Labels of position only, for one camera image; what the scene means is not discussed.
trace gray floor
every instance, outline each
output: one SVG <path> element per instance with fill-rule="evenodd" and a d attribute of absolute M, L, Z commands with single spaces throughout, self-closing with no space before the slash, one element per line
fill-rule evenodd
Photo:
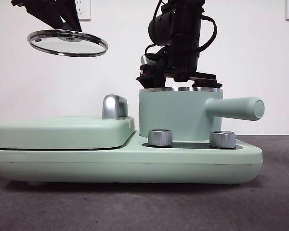
<path fill-rule="evenodd" d="M 0 177 L 0 231 L 289 231 L 289 136 L 240 136 L 263 149 L 241 185 L 74 184 Z"/>

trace glass lid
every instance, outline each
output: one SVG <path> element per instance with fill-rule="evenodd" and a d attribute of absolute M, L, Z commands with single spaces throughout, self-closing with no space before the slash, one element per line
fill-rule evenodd
<path fill-rule="evenodd" d="M 105 54 L 108 44 L 94 35 L 71 30 L 41 30 L 28 35 L 30 45 L 50 54 L 94 57 Z"/>

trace silver knob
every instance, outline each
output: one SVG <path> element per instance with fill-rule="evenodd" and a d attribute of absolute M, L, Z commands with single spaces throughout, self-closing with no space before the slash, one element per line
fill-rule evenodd
<path fill-rule="evenodd" d="M 235 148 L 236 134 L 231 131 L 212 131 L 210 146 L 214 148 Z"/>
<path fill-rule="evenodd" d="M 172 146 L 172 131 L 165 129 L 149 130 L 148 143 L 152 146 Z"/>

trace stainless steel rim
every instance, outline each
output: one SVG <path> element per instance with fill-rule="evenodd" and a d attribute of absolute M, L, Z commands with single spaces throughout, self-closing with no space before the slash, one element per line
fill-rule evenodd
<path fill-rule="evenodd" d="M 95 44 L 100 45 L 105 50 L 98 53 L 69 53 L 69 52 L 59 52 L 59 51 L 53 51 L 46 48 L 38 47 L 34 44 L 32 44 L 32 41 L 35 41 L 37 39 L 43 39 L 43 38 L 56 38 L 56 37 L 64 37 L 64 38 L 71 38 L 71 39 L 81 39 L 89 42 L 93 42 Z M 28 35 L 28 42 L 30 45 L 39 51 L 43 51 L 49 54 L 56 54 L 61 56 L 72 56 L 72 57 L 95 57 L 100 56 L 102 54 L 105 54 L 108 50 L 108 44 L 106 41 L 102 40 L 99 37 L 96 37 L 94 35 L 78 32 L 78 31 L 72 31 L 72 30 L 40 30 L 33 32 Z"/>
<path fill-rule="evenodd" d="M 204 88 L 204 87 L 166 87 L 166 88 L 147 88 L 141 89 L 139 92 L 160 92 L 160 91 L 205 91 L 205 92 L 223 92 L 219 88 Z"/>

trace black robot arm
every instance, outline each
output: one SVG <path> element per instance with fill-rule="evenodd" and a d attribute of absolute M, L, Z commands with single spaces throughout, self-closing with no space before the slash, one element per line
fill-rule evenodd
<path fill-rule="evenodd" d="M 158 2 L 153 20 L 149 24 L 149 35 L 153 41 L 142 57 L 141 73 L 137 78 L 144 88 L 164 87 L 167 77 L 176 82 L 194 81 L 194 87 L 220 88 L 216 76 L 197 72 L 199 53 L 209 47 L 217 35 L 215 21 L 202 15 L 205 0 L 169 0 L 161 7 Z M 201 20 L 214 24 L 212 37 L 199 46 Z M 153 46 L 163 46 L 157 53 L 147 53 Z"/>
<path fill-rule="evenodd" d="M 81 32 L 75 0 L 12 0 L 11 3 L 13 6 L 25 6 L 29 14 L 54 29 Z"/>

